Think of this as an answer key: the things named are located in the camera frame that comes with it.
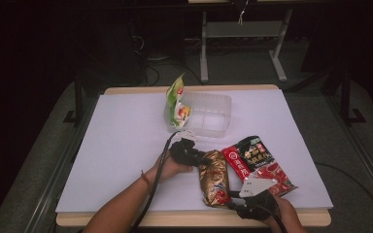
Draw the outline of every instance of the red snack bag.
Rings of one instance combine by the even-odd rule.
[[[258,178],[277,182],[269,188],[271,194],[282,196],[296,188],[258,136],[248,137],[221,152],[242,182],[255,172]]]

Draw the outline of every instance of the wooden table edge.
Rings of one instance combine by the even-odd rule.
[[[136,86],[136,87],[110,87],[104,94],[137,94],[166,92],[168,86]],[[246,84],[246,85],[188,85],[186,91],[222,91],[222,90],[265,90],[279,89],[274,84]]]
[[[304,226],[324,227],[331,223],[328,209],[297,210]],[[94,213],[59,213],[56,223],[65,227],[86,226]],[[141,227],[266,227],[251,219],[241,219],[229,210],[149,212]]]

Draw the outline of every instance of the white paper sheet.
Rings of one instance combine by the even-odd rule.
[[[197,149],[222,150],[258,135],[298,186],[285,196],[295,208],[333,207],[281,90],[212,93],[231,96],[231,121],[222,138],[198,137]],[[164,107],[164,93],[101,96],[56,211],[96,212],[151,168],[170,136]],[[240,190],[242,183],[228,169],[230,188]],[[160,184],[150,211],[213,211],[202,199],[195,168]]]

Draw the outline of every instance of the human hand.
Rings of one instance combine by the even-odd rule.
[[[206,152],[194,149],[193,146],[195,146],[195,143],[192,140],[183,138],[181,141],[174,143],[169,152],[177,163],[194,167],[210,165],[212,160],[203,157]]]
[[[157,159],[153,167],[145,174],[151,183],[153,183],[153,181],[155,180],[159,161],[160,157]],[[165,154],[165,163],[163,165],[159,181],[162,183],[176,176],[178,173],[187,173],[191,172],[192,170],[192,166],[187,166],[175,162],[174,159],[170,156],[170,152],[167,151],[167,153]]]
[[[295,208],[289,202],[289,200],[281,198],[279,196],[274,196],[277,201],[278,207],[280,208],[281,221],[283,222],[284,227],[289,233],[306,233],[307,231],[302,226],[299,221],[298,214],[296,213]],[[269,217],[263,223],[271,227],[273,233],[282,233],[278,223],[273,217]]]

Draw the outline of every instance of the brown snack bag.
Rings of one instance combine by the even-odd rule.
[[[198,167],[204,203],[209,207],[223,207],[225,203],[231,201],[228,195],[229,179],[226,160],[218,150],[208,151],[203,157],[212,160],[211,164]]]

